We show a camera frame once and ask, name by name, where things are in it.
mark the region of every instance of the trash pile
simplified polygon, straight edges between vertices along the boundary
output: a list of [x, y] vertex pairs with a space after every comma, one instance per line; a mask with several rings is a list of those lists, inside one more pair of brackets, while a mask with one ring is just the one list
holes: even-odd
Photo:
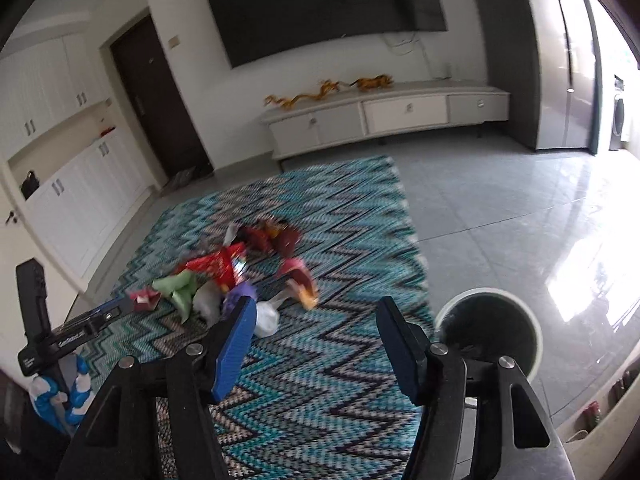
[[[208, 248], [204, 244], [204, 249], [181, 258], [167, 276], [130, 293], [130, 297], [138, 311], [154, 310], [160, 299], [166, 298], [180, 313], [182, 323], [194, 312], [209, 329], [227, 319], [242, 296], [249, 296], [257, 302], [254, 335], [273, 335], [280, 320], [278, 308], [284, 301], [293, 298], [306, 310], [318, 304], [316, 281], [302, 258], [294, 257], [300, 237], [299, 229], [286, 219], [261, 219], [252, 225], [232, 222], [221, 245]], [[247, 250], [277, 254], [282, 259], [276, 277], [285, 279], [285, 287], [270, 300], [258, 301], [258, 291], [247, 278]]]

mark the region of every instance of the drawer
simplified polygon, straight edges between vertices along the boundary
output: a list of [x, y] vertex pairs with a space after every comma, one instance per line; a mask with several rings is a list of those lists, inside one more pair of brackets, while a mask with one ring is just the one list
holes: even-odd
[[271, 123], [276, 152], [279, 155], [305, 152], [320, 145], [318, 119], [313, 114], [305, 114], [277, 123]]
[[449, 96], [451, 124], [479, 124], [506, 121], [509, 118], [509, 96], [505, 94], [470, 94]]
[[444, 95], [365, 102], [364, 110], [370, 135], [449, 122]]
[[313, 113], [318, 120], [320, 144], [340, 144], [364, 137], [360, 104], [337, 106]]

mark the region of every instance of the round trash bin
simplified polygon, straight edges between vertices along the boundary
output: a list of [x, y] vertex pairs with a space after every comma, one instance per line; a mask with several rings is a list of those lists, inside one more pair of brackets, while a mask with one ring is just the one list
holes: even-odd
[[529, 382], [542, 359], [538, 320], [524, 301], [499, 288], [474, 288], [450, 300], [436, 316], [436, 338], [468, 359], [510, 356]]

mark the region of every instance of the television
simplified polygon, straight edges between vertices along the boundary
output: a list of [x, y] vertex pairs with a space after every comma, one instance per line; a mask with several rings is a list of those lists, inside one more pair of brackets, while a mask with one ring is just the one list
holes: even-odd
[[440, 0], [209, 0], [232, 67], [360, 34], [443, 31]]

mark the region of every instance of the tile floor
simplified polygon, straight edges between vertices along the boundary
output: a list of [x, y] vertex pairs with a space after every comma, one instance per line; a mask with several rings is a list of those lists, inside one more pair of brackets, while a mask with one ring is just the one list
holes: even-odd
[[[419, 132], [288, 160], [286, 169], [391, 155], [429, 263], [434, 314], [453, 296], [497, 286], [522, 298], [543, 331], [533, 387], [559, 426], [622, 363], [640, 338], [640, 161], [628, 152], [533, 154], [490, 127]], [[164, 209], [275, 174], [268, 158], [159, 198], [130, 229], [97, 300]], [[459, 472], [470, 466], [467, 413]]]

